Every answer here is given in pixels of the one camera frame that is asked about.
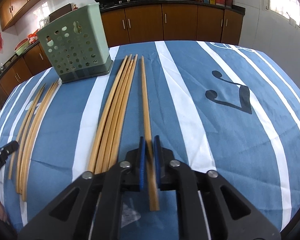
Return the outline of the brown lower kitchen cabinets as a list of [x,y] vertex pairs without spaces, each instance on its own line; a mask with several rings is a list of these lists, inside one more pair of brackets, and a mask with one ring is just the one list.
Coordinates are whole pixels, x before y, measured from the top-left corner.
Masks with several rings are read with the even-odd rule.
[[[132,6],[101,14],[109,47],[160,40],[197,40],[237,45],[246,9],[204,3]],[[13,89],[51,67],[42,44],[35,42],[0,76],[0,108]]]

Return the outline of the blue white striped tablecloth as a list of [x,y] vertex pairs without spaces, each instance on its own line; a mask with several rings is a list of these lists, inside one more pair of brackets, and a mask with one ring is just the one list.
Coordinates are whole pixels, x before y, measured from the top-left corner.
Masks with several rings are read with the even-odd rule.
[[0,171],[0,217],[21,230],[88,167],[127,55],[145,59],[152,135],[193,170],[216,170],[278,229],[300,208],[300,90],[266,54],[157,41],[110,49],[110,74],[58,84],[35,140],[27,200]]

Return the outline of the green plastic basin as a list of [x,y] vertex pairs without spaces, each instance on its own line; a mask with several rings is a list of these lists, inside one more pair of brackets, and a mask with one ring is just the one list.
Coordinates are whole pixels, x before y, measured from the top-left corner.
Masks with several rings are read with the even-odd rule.
[[17,56],[20,56],[23,51],[25,51],[25,48],[27,48],[27,46],[29,46],[29,39],[26,38],[23,41],[19,42],[19,44],[15,47],[15,54]]

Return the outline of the green perforated utensil holder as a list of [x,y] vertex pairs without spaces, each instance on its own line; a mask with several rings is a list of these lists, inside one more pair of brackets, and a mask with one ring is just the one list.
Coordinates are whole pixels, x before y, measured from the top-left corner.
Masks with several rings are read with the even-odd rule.
[[98,3],[50,22],[37,37],[62,83],[107,75],[112,68]]

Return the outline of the red bag on counter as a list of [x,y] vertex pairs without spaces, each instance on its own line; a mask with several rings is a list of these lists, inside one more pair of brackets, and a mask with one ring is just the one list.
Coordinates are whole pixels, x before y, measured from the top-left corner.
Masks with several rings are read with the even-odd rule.
[[37,29],[36,31],[34,31],[33,33],[30,33],[27,37],[28,37],[28,41],[30,44],[35,43],[38,40],[37,37],[37,32],[39,31],[39,29]]

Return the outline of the dark wooden cutting board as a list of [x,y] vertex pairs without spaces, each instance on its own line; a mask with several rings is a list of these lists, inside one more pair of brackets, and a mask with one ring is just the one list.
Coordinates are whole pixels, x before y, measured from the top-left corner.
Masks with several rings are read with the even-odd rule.
[[68,3],[66,5],[64,5],[63,7],[55,10],[54,12],[52,12],[50,15],[49,15],[49,22],[53,22],[54,20],[62,17],[63,15],[71,12],[73,10],[73,7],[72,7],[72,4],[71,3]]

